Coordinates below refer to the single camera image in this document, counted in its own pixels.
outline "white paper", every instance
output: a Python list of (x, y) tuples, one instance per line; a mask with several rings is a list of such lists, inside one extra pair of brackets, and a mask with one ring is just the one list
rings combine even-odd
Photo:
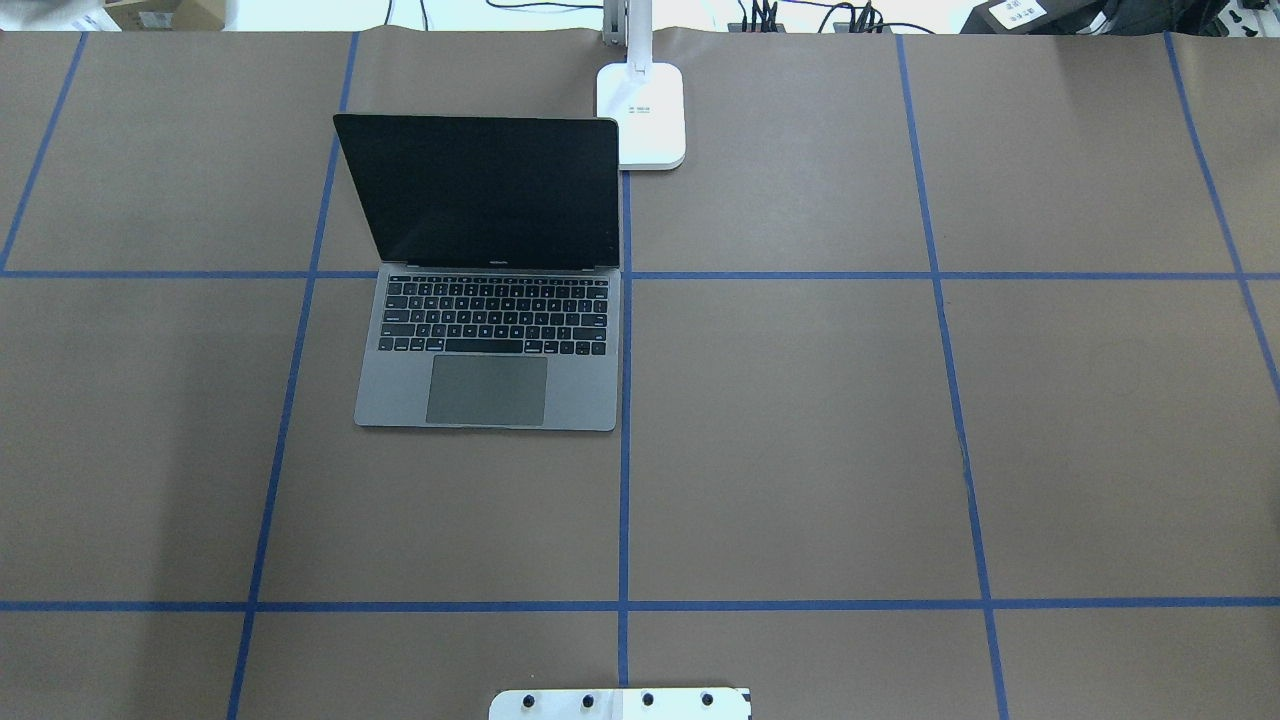
[(138, 20), (147, 29), (173, 28), (173, 13), (138, 13)]
[(992, 5), (988, 9), (992, 17), (1000, 20), (1000, 24), (1005, 26), (1005, 29), (1014, 29), (1048, 14), (1036, 0), (1005, 0), (1000, 5)]

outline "touchpad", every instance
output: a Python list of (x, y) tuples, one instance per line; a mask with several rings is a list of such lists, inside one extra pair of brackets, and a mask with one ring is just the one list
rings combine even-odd
[(431, 366), (428, 423), (541, 425), (545, 405), (545, 357), (440, 355)]

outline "white sticker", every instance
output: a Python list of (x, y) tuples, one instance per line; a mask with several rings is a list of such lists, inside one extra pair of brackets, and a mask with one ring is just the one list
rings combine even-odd
[(173, 29), (173, 13), (138, 13), (138, 20), (147, 29)]
[(987, 9), (1000, 24), (1005, 26), (1005, 29), (1014, 29), (1048, 14), (1036, 0), (1005, 0)]

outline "open laptop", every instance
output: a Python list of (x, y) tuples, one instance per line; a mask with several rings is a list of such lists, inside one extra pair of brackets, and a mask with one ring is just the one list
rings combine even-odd
[(356, 423), (612, 430), (617, 124), (333, 122), (383, 260)]

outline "black screen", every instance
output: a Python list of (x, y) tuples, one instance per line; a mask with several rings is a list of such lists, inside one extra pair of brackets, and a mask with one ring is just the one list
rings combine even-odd
[(383, 260), (618, 265), (612, 120), (342, 114), (333, 123)]

